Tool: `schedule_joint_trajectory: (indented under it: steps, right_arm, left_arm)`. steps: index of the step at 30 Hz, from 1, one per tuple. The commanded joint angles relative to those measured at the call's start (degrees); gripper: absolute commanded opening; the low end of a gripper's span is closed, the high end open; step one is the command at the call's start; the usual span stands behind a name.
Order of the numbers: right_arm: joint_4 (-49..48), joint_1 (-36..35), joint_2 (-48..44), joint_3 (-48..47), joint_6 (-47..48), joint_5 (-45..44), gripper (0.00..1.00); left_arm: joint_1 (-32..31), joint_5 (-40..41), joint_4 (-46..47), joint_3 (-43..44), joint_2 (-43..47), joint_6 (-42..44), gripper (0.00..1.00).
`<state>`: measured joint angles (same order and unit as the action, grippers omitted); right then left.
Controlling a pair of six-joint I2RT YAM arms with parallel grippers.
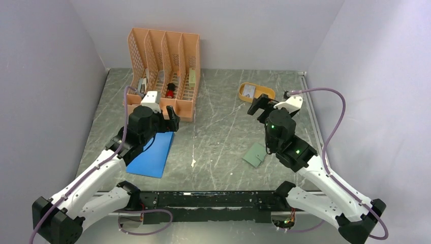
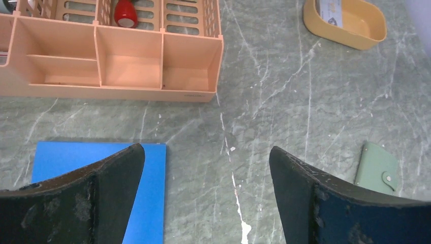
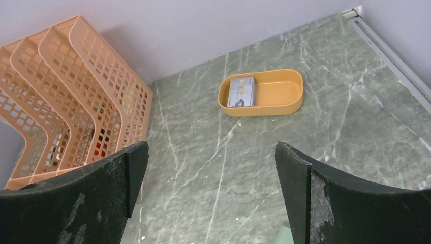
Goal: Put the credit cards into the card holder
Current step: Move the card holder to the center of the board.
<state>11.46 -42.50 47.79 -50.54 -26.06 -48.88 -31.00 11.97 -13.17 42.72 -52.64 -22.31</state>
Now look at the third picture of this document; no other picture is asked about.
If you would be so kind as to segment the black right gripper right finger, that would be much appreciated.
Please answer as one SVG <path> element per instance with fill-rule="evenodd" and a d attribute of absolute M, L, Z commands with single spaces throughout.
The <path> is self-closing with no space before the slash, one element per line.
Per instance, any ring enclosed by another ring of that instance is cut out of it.
<path fill-rule="evenodd" d="M 430 189 L 378 184 L 284 142 L 275 162 L 294 243 L 430 243 Z"/>

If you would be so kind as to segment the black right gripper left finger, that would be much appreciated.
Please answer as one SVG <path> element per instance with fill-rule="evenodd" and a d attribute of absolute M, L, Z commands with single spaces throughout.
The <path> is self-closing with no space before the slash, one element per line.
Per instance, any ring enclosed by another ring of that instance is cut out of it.
<path fill-rule="evenodd" d="M 1 243 L 120 243 L 146 172 L 147 142 L 1 191 Z"/>

